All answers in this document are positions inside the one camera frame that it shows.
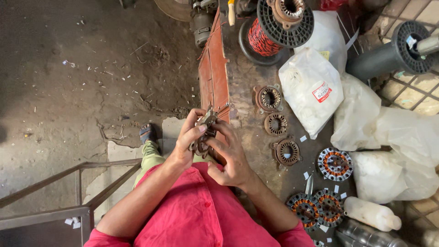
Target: tool handle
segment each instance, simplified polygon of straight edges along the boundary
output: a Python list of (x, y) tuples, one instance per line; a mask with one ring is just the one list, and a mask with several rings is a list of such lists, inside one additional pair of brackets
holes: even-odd
[(235, 3), (234, 1), (229, 1), (229, 24), (230, 26), (235, 25)]

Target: white plastic bottle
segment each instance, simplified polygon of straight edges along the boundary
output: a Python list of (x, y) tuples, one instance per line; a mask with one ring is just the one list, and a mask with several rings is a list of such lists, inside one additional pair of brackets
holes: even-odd
[(350, 196), (345, 200), (348, 216), (383, 232), (401, 228), (401, 219), (388, 207)]

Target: dirt floor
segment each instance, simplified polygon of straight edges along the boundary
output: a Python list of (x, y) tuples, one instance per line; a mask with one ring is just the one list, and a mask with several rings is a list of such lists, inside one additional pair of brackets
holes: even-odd
[[(0, 33), (0, 197), (106, 161), (108, 140), (140, 146), (143, 123), (200, 104), (189, 23), (153, 0), (0, 0)], [(84, 172), (83, 188), (102, 172)], [(74, 187), (69, 175), (0, 215), (74, 206)]]

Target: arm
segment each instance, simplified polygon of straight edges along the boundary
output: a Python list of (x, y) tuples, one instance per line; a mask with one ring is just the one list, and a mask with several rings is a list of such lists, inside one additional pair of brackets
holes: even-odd
[(223, 171), (215, 164), (209, 163), (209, 175), (220, 185), (242, 189), (254, 203), (264, 227), (270, 234), (277, 235), (295, 228), (299, 219), (250, 168), (241, 141), (232, 126), (224, 121), (217, 121), (212, 127), (226, 137), (229, 145), (214, 138), (205, 140), (206, 144), (213, 147), (227, 161)]
[(184, 122), (175, 149), (168, 159), (143, 183), (120, 200), (99, 222), (96, 230), (115, 237), (134, 238), (180, 175), (192, 165), (190, 143), (206, 131), (194, 127), (205, 110), (192, 109)]

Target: sandal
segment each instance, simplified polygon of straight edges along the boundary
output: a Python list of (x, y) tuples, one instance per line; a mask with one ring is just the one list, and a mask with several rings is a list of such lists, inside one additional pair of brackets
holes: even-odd
[(157, 136), (155, 134), (155, 129), (150, 123), (146, 123), (140, 128), (139, 131), (140, 141), (145, 144), (146, 140), (151, 140), (157, 143)]

